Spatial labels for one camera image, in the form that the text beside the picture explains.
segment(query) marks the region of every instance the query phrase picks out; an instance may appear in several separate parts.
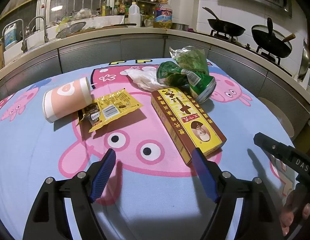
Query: white tissue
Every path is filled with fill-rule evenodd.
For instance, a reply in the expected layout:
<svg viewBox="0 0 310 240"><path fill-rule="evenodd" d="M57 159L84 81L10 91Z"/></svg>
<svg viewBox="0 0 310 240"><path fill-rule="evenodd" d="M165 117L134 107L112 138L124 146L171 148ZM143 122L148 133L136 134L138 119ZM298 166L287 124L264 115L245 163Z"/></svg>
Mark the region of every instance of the white tissue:
<svg viewBox="0 0 310 240"><path fill-rule="evenodd" d="M156 68L150 68L147 70L126 69L125 72L139 88L149 92L169 88L168 86L161 85L157 82Z"/></svg>

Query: human hand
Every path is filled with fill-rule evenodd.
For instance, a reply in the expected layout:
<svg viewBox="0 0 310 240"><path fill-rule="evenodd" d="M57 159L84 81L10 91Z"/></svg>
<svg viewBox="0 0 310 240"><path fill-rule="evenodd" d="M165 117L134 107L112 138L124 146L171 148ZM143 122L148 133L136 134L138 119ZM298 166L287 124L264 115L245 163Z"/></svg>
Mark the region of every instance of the human hand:
<svg viewBox="0 0 310 240"><path fill-rule="evenodd" d="M286 236L289 232L289 227L294 220L293 202L296 197L296 191L293 190L287 197L282 213L279 215L280 224L282 226L282 234ZM310 215L310 203L306 204L303 209L303 219L308 219Z"/></svg>

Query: brown yellow box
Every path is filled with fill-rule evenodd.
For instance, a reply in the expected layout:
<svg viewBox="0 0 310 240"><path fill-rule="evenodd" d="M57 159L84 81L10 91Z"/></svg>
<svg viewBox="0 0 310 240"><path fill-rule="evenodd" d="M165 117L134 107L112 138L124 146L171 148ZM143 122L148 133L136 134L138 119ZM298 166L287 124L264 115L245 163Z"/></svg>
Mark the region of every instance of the brown yellow box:
<svg viewBox="0 0 310 240"><path fill-rule="evenodd" d="M199 104L178 88L152 92L151 103L186 165L200 148L205 156L222 147L226 137Z"/></svg>

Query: pan handle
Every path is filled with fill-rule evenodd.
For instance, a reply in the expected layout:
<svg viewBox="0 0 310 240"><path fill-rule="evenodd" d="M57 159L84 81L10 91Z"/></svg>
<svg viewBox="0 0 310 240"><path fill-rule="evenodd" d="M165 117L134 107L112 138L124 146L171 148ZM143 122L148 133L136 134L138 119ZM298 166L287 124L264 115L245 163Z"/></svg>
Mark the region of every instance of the pan handle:
<svg viewBox="0 0 310 240"><path fill-rule="evenodd" d="M219 21L218 17L216 16L216 14L215 14L212 10L210 10L210 9L207 8L207 7L203 7L203 9L206 10L206 11L208 11L210 14L212 14L212 15L216 18L216 20Z"/></svg>
<svg viewBox="0 0 310 240"><path fill-rule="evenodd" d="M295 36L295 34L293 33L293 34L287 36L286 38L284 38L284 39L282 40L282 42L291 41L291 40L293 40L294 38L296 38L296 36Z"/></svg>
<svg viewBox="0 0 310 240"><path fill-rule="evenodd" d="M267 18L267 28L268 28L268 35L271 36L273 34L273 21L271 18Z"/></svg>

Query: blue gripper pad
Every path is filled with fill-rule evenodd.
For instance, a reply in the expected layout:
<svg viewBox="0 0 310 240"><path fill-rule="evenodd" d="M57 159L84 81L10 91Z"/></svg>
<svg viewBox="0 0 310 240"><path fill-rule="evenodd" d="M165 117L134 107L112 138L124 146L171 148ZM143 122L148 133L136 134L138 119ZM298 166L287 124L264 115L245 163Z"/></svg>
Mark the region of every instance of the blue gripper pad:
<svg viewBox="0 0 310 240"><path fill-rule="evenodd" d="M96 199L100 198L103 194L107 181L114 169L116 163L116 153L113 149L110 150L110 153L107 155L107 152L104 156L105 159L102 159L102 161L104 160L104 163L92 181L92 191L89 196L92 203L95 202Z"/></svg>
<svg viewBox="0 0 310 240"><path fill-rule="evenodd" d="M207 197L216 203L219 199L216 180L221 170L216 163L206 160L199 148L193 151L192 162Z"/></svg>

